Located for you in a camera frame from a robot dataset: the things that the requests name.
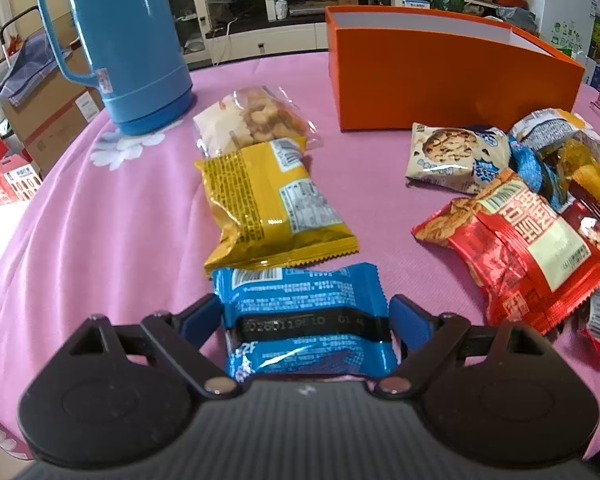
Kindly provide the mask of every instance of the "blue package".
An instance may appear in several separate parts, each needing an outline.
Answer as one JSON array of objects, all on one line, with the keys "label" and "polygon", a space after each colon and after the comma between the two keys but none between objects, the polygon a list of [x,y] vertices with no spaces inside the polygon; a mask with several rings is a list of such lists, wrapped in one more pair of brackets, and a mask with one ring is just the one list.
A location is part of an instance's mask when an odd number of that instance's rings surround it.
[{"label": "blue package", "polygon": [[224,306],[226,371],[238,382],[255,373],[380,377],[397,366],[372,264],[219,269],[212,279]]},{"label": "blue package", "polygon": [[558,179],[534,150],[523,146],[514,137],[509,136],[511,167],[534,193],[544,196],[554,211],[560,211],[566,197],[560,192]]}]

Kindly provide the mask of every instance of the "yellow snack in clear wrapper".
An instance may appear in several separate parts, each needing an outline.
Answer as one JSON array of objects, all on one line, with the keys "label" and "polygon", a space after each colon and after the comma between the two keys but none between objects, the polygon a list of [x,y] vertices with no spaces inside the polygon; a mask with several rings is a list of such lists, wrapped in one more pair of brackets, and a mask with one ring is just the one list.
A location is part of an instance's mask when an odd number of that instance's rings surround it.
[{"label": "yellow snack in clear wrapper", "polygon": [[571,139],[558,153],[558,179],[563,189],[575,180],[600,202],[600,163],[583,143]]},{"label": "yellow snack in clear wrapper", "polygon": [[198,160],[206,199],[222,230],[205,262],[219,267],[291,267],[358,250],[358,240],[302,163],[305,137],[275,139]]}]

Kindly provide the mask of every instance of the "pink tablecloth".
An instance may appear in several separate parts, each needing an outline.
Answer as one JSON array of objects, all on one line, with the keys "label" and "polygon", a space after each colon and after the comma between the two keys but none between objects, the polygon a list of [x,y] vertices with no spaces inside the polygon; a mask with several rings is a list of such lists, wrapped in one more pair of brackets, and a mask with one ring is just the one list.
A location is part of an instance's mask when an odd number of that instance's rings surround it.
[{"label": "pink tablecloth", "polygon": [[[324,139],[312,152],[311,174],[358,236],[360,253],[320,268],[369,261],[378,265],[388,297],[402,292],[432,312],[483,322],[484,301],[458,257],[421,246],[410,234],[453,194],[405,188],[408,132],[340,132],[326,54],[249,60],[192,79],[197,106],[164,131],[121,139],[100,114],[45,180],[4,253],[0,443],[16,456],[28,453],[16,423],[21,394],[89,314],[135,323],[155,310],[179,311],[211,291],[202,263],[219,231],[192,163],[200,154],[191,117],[242,86],[282,85]],[[583,87],[576,110],[600,133],[589,109],[595,95]],[[362,91],[360,106],[364,99]],[[590,345],[565,333],[556,347],[600,404],[600,364]],[[221,348],[212,338],[205,351],[221,364]],[[588,455],[599,449],[600,426]]]}]

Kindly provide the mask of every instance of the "blue pitcher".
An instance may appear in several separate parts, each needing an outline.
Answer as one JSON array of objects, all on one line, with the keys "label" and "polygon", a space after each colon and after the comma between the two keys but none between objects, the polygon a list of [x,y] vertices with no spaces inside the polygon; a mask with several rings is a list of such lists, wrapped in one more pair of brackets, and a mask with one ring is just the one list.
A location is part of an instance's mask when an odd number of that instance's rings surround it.
[{"label": "blue pitcher", "polygon": [[38,0],[56,61],[69,81],[100,89],[121,132],[142,135],[187,111],[194,95],[168,0],[69,2],[91,73],[69,70],[45,0]]}]

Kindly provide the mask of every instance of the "open box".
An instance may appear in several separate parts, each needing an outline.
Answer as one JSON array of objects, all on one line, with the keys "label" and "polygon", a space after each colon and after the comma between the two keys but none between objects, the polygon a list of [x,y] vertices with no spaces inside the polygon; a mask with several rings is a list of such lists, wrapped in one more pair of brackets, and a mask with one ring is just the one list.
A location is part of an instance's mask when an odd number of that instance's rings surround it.
[{"label": "open box", "polygon": [[414,121],[509,130],[540,108],[571,110],[584,74],[544,41],[485,18],[383,6],[328,7],[326,18],[343,130]]}]

